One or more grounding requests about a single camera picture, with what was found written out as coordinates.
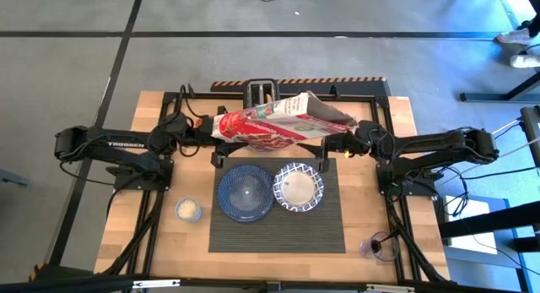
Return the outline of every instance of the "shoe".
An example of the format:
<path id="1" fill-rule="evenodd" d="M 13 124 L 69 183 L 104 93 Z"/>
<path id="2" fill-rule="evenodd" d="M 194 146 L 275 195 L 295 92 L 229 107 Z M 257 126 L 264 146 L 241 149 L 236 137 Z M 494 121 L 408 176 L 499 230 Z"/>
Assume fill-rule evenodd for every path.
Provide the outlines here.
<path id="1" fill-rule="evenodd" d="M 510 58 L 510 65 L 513 68 L 540 67 L 540 55 L 515 55 Z"/>
<path id="2" fill-rule="evenodd" d="M 501 33 L 497 35 L 497 41 L 505 44 L 522 44 L 527 45 L 532 41 L 533 37 L 529 36 L 529 29 L 515 30 L 511 32 Z"/>

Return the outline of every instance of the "gray floor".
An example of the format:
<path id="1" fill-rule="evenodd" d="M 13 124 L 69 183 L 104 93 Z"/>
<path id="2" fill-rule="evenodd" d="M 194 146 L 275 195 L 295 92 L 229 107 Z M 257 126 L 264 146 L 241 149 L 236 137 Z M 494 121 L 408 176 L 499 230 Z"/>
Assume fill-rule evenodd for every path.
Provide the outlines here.
<path id="1" fill-rule="evenodd" d="M 133 0 L 0 0 L 0 30 L 123 30 Z M 532 14 L 516 11 L 518 19 Z M 509 30 L 499 0 L 143 0 L 135 30 Z M 0 39 L 0 167 L 32 181 L 0 184 L 0 282 L 23 281 L 43 262 L 71 178 L 52 156 L 54 133 L 95 118 L 118 39 Z M 491 41 L 406 39 L 132 39 L 105 125 L 129 128 L 140 90 L 208 91 L 214 80 L 254 77 L 385 76 L 393 95 L 411 98 L 419 133 L 460 126 L 493 131 L 523 105 L 461 103 L 462 91 L 508 91 L 534 74 L 507 66 L 521 48 Z M 519 129 L 499 140 L 501 152 L 525 141 Z M 532 165 L 526 149 L 471 176 Z M 90 176 L 110 181 L 103 164 Z M 472 194 L 540 199 L 535 171 L 470 182 Z M 459 193 L 458 181 L 443 193 Z M 87 184 L 63 264 L 92 269 L 105 222 L 108 187 Z M 522 230 L 526 235 L 530 229 Z M 527 256 L 540 269 L 538 256 Z M 518 290 L 503 269 L 449 262 L 454 280 Z M 535 284 L 540 277 L 532 275 Z"/>

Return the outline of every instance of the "white sneaker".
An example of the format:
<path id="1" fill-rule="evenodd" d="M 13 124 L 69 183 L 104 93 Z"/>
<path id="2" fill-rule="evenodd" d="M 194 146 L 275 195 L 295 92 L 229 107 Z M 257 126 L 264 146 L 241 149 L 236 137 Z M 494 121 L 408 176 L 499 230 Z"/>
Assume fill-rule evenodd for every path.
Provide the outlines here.
<path id="1" fill-rule="evenodd" d="M 510 58 L 510 65 L 513 68 L 540 67 L 540 55 L 515 55 Z"/>
<path id="2" fill-rule="evenodd" d="M 527 45 L 533 38 L 529 36 L 529 29 L 515 30 L 497 35 L 497 41 L 505 44 Z"/>

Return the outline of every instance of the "gray placemat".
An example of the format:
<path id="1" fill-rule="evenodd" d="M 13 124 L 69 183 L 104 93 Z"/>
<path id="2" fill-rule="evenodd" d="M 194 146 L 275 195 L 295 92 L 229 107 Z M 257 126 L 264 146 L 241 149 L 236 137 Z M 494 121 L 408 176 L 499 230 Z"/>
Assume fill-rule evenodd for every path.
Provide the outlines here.
<path id="1" fill-rule="evenodd" d="M 322 201 L 308 212 L 289 212 L 274 201 L 272 209 L 262 219 L 240 223 L 227 217 L 219 207 L 217 187 L 229 169 L 238 165 L 257 165 L 273 177 L 290 162 L 306 163 L 316 168 L 315 159 L 225 159 L 223 168 L 215 172 L 209 252 L 345 253 L 335 159 L 330 159 L 329 171 L 321 173 L 324 181 Z"/>

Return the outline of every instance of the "yellow and black tape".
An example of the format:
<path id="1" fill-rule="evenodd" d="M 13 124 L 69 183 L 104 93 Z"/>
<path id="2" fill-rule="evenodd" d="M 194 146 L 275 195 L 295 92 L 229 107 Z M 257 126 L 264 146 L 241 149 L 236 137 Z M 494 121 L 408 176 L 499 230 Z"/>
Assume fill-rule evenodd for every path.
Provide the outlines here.
<path id="1" fill-rule="evenodd" d="M 38 263 L 34 266 L 34 271 L 32 271 L 32 273 L 30 274 L 30 276 L 28 276 L 28 281 L 31 282 L 31 281 L 34 281 L 35 280 L 35 275 L 37 273 L 40 272 L 41 269 L 43 269 L 43 267 L 45 266 L 44 263 Z"/>
<path id="2" fill-rule="evenodd" d="M 358 82 L 380 82 L 386 81 L 385 77 L 348 77 L 348 78 L 303 78 L 303 79 L 278 79 L 278 84 L 317 84 L 317 83 L 358 83 Z M 216 81 L 212 87 L 216 86 L 238 86 L 245 81 Z"/>

